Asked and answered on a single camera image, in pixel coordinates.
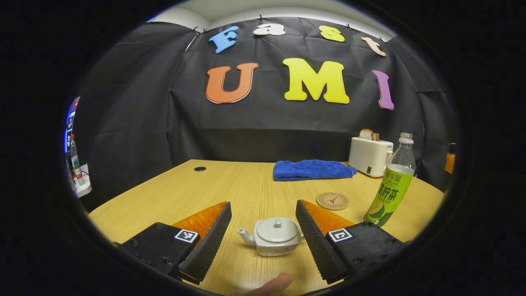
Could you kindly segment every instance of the black cloth backdrop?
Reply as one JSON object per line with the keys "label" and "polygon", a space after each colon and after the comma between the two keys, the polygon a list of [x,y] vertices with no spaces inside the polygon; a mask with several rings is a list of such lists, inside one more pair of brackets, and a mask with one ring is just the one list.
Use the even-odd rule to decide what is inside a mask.
{"label": "black cloth backdrop", "polygon": [[[265,23],[285,26],[286,34],[255,36],[253,30]],[[232,25],[239,26],[236,43],[216,54],[208,39]],[[345,41],[325,39],[320,25],[339,29]],[[379,43],[387,57],[361,37]],[[350,102],[329,103],[323,95],[315,101],[305,86],[305,101],[286,100],[289,69],[283,60],[293,57],[316,72],[325,61],[342,64]],[[250,93],[235,103],[210,102],[206,72],[230,66],[224,89],[231,91],[242,63],[259,64]],[[378,105],[372,70],[390,77],[394,110]],[[351,138],[365,128],[395,148],[400,132],[412,133],[417,177],[443,190],[448,143],[458,140],[450,93],[429,61],[399,37],[385,43],[314,19],[253,19],[204,34],[176,24],[144,24],[94,66],[79,92],[73,127],[79,158],[88,163],[102,201],[190,159],[346,161]]]}

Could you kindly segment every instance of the wooden table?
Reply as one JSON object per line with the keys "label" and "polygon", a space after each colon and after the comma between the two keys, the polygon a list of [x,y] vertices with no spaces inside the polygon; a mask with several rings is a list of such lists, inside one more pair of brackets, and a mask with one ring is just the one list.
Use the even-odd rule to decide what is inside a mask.
{"label": "wooden table", "polygon": [[[204,171],[194,171],[205,166]],[[123,243],[155,222],[173,224],[222,201],[231,202],[232,219],[205,279],[202,289],[235,295],[258,288],[280,272],[295,276],[286,295],[328,287],[303,241],[293,254],[261,257],[236,233],[244,228],[253,233],[257,220],[274,216],[296,220],[298,199],[316,203],[324,192],[346,196],[350,204],[335,213],[362,222],[381,178],[360,172],[352,178],[276,182],[274,163],[190,160],[136,186],[99,206],[90,218],[110,240]],[[414,178],[402,203],[383,229],[400,241],[413,239],[430,221],[443,193]]]}

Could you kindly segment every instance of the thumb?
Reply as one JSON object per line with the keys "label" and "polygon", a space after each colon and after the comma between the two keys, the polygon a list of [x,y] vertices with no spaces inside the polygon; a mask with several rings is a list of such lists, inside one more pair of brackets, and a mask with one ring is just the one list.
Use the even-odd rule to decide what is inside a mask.
{"label": "thumb", "polygon": [[280,273],[277,278],[271,279],[263,286],[242,294],[242,296],[273,296],[290,286],[293,280],[292,274]]}

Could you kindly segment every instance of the toaster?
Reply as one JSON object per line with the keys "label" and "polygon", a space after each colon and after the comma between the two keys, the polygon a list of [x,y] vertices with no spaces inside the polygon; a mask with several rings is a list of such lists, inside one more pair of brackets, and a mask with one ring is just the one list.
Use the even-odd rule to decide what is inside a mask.
{"label": "toaster", "polygon": [[393,155],[393,143],[353,137],[349,152],[349,166],[371,177],[382,177]]}

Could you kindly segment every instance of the cork coaster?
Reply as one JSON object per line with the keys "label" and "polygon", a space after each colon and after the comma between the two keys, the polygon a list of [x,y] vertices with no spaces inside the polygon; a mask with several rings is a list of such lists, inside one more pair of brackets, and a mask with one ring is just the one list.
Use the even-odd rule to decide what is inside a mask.
{"label": "cork coaster", "polygon": [[320,207],[332,211],[343,210],[349,205],[349,200],[345,196],[335,192],[320,194],[316,198],[316,202]]}

